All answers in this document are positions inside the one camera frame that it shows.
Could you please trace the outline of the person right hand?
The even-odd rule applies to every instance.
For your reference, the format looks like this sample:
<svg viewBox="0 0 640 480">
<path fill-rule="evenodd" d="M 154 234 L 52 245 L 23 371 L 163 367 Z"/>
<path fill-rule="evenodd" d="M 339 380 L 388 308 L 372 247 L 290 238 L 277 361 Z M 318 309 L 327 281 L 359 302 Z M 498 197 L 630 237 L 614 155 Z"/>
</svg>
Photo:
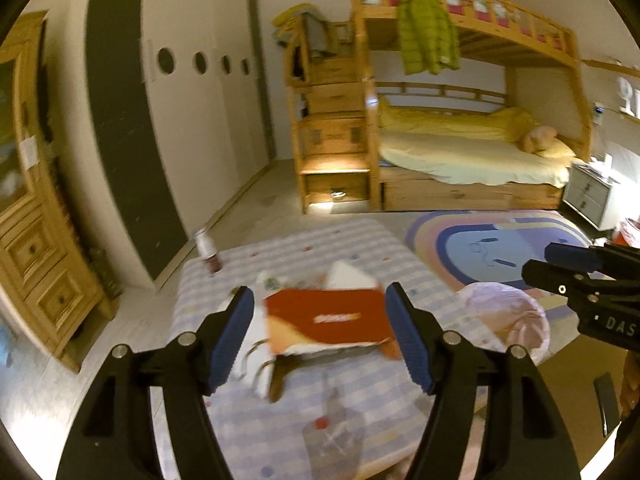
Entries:
<svg viewBox="0 0 640 480">
<path fill-rule="evenodd" d="M 628 351 L 623 368 L 622 388 L 620 389 L 620 406 L 622 418 L 627 418 L 639 403 L 640 396 L 640 362 L 636 352 Z"/>
</svg>

